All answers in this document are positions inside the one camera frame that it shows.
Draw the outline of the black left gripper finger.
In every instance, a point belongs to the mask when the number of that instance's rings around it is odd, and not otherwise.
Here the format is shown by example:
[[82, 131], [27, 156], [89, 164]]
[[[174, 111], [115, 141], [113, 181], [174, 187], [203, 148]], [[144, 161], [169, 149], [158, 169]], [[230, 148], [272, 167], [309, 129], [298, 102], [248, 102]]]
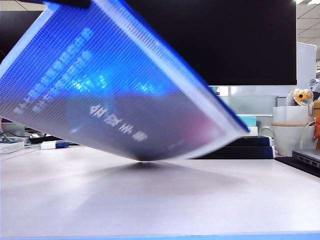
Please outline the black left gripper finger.
[[37, 4], [54, 3], [82, 9], [88, 9], [91, 6], [90, 0], [23, 0], [23, 2]]

